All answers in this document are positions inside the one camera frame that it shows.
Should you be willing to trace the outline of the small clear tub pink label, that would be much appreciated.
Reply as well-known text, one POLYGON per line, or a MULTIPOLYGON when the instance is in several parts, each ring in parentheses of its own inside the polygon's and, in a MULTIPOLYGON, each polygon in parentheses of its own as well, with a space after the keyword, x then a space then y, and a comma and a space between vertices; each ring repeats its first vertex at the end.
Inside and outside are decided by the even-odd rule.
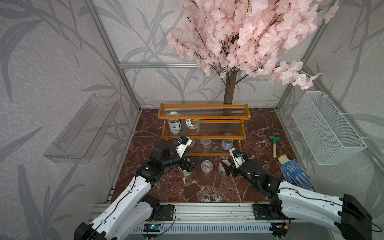
POLYGON ((201 163, 201 169, 204 174, 209 174, 213 170, 213 163, 209 160, 204 160, 201 163))

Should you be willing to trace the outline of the green silver-top tin can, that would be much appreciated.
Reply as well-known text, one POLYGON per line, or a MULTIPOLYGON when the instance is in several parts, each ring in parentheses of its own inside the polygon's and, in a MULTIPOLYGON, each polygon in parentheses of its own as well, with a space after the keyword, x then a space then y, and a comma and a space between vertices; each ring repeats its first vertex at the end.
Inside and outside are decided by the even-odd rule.
POLYGON ((231 162, 228 161, 228 160, 221 160, 220 163, 219 163, 219 173, 222 175, 222 176, 230 176, 231 173, 230 172, 226 172, 226 168, 229 167, 231 165, 231 162))

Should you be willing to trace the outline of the clear jar red label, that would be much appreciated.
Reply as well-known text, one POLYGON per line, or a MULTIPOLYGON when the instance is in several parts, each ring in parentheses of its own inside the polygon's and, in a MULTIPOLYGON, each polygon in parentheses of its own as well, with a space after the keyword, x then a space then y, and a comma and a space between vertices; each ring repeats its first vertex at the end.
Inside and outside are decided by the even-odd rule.
POLYGON ((185 121, 188 135, 196 136, 200 131, 200 120, 199 119, 186 119, 185 121))

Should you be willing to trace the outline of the orange wooden three-tier shelf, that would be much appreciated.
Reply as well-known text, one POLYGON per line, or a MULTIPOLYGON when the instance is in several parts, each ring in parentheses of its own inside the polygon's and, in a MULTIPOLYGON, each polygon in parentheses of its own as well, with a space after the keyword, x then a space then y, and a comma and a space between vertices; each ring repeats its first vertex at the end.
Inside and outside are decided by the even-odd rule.
POLYGON ((192 152, 188 157, 229 157, 230 153, 221 147, 222 140, 234 140, 234 147, 242 149, 241 142, 246 140, 245 121, 251 119, 251 113, 245 105, 183 105, 160 104, 158 118, 164 121, 162 138, 173 140, 184 135, 195 140, 192 152), (170 132, 167 119, 170 112, 179 112, 178 118, 182 122, 182 131, 178 135, 170 132), (188 135, 186 119, 199 119, 200 131, 196 136, 188 135), (212 140, 209 149, 203 149, 201 139, 212 140))

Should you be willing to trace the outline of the tall jar strawberry lid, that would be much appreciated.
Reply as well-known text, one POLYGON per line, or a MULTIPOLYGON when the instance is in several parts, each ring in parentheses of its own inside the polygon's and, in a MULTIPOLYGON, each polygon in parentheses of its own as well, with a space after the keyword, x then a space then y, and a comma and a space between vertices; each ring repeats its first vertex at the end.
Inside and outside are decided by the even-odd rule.
POLYGON ((183 173, 184 177, 188 177, 190 175, 189 172, 187 172, 186 170, 182 170, 180 166, 178 166, 178 169, 181 173, 183 173))

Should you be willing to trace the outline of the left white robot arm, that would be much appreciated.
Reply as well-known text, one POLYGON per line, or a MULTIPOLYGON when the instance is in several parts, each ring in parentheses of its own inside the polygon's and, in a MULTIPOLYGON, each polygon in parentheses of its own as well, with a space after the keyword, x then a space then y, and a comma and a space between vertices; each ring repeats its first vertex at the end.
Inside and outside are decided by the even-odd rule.
POLYGON ((148 195, 163 177, 165 169, 179 166, 191 172, 195 163, 185 155, 191 152, 192 139, 181 136, 174 146, 167 140, 156 142, 150 158, 139 167, 126 189, 91 223, 81 223, 75 240, 124 240, 141 223, 154 219, 160 211, 159 200, 148 195))

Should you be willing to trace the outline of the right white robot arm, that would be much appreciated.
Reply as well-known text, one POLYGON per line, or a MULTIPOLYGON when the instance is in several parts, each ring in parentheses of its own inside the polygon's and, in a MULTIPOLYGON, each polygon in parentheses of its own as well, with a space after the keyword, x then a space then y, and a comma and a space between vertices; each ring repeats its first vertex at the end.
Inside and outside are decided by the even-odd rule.
POLYGON ((241 176, 270 200, 269 217, 283 217, 317 224, 342 235, 345 240, 371 240, 372 216, 353 196, 328 196, 269 176, 255 161, 224 164, 227 175, 241 176))

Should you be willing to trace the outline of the small clear tub red label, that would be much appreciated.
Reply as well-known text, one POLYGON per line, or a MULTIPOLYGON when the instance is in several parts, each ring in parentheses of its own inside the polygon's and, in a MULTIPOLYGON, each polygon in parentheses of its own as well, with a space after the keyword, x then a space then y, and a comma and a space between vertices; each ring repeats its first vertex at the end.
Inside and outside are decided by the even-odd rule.
POLYGON ((192 139, 191 144, 188 145, 188 147, 193 149, 194 145, 195 145, 195 140, 192 139))

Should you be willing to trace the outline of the blue white work glove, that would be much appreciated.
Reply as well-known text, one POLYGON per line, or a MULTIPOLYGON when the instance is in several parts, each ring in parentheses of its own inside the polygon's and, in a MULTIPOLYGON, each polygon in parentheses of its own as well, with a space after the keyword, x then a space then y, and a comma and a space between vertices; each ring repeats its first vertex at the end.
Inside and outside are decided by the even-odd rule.
POLYGON ((295 182, 295 184, 303 189, 310 190, 313 187, 310 176, 300 167, 300 165, 289 160, 286 155, 278 157, 278 161, 281 164, 281 172, 289 183, 295 182))

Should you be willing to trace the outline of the green circuit board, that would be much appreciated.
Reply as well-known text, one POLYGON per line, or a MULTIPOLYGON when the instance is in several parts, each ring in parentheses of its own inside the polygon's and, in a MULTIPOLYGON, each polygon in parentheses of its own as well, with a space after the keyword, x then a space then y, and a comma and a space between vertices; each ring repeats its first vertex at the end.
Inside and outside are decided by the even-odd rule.
POLYGON ((163 224, 145 224, 144 232, 145 233, 159 233, 163 229, 163 224))

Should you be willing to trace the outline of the pink blossom artificial tree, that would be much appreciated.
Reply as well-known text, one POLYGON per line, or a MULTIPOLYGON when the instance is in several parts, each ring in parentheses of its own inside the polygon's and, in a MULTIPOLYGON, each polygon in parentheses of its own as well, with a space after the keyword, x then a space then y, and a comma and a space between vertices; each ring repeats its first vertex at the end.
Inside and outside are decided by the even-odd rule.
POLYGON ((168 46, 207 76, 220 77, 226 105, 247 77, 270 77, 306 90, 316 76, 304 72, 303 62, 279 57, 327 24, 339 7, 339 1, 181 1, 187 28, 170 30, 168 46))

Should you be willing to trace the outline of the aluminium front rail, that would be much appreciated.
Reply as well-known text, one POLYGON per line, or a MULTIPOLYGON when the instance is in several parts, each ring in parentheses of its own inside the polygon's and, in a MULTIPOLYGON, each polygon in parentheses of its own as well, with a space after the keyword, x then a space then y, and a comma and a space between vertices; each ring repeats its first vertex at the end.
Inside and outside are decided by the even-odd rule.
POLYGON ((176 223, 269 223, 288 220, 255 220, 252 202, 161 203, 174 205, 176 223))

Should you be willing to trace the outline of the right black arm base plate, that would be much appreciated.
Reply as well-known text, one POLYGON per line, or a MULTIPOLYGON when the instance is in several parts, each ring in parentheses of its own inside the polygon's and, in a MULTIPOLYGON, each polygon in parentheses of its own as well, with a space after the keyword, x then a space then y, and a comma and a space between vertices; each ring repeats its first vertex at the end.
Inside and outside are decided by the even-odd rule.
POLYGON ((285 216, 282 211, 281 207, 279 205, 274 204, 260 204, 260 203, 253 203, 252 204, 253 214, 255 217, 255 220, 294 220, 295 218, 288 218, 285 216))

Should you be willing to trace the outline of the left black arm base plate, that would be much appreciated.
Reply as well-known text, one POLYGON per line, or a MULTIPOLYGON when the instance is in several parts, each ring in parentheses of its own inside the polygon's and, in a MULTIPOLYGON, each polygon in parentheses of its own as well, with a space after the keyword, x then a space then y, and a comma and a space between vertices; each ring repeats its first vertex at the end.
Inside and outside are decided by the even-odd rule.
POLYGON ((173 221, 176 216, 175 212, 175 206, 171 204, 167 205, 160 205, 160 209, 158 211, 158 214, 156 216, 156 221, 173 221))

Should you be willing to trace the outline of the clear acrylic wall shelf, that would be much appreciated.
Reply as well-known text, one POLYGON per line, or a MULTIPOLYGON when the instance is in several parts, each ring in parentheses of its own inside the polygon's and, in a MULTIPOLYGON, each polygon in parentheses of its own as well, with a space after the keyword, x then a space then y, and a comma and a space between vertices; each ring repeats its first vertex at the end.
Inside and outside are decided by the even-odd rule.
POLYGON ((52 162, 88 164, 121 108, 116 97, 92 94, 44 152, 52 162))

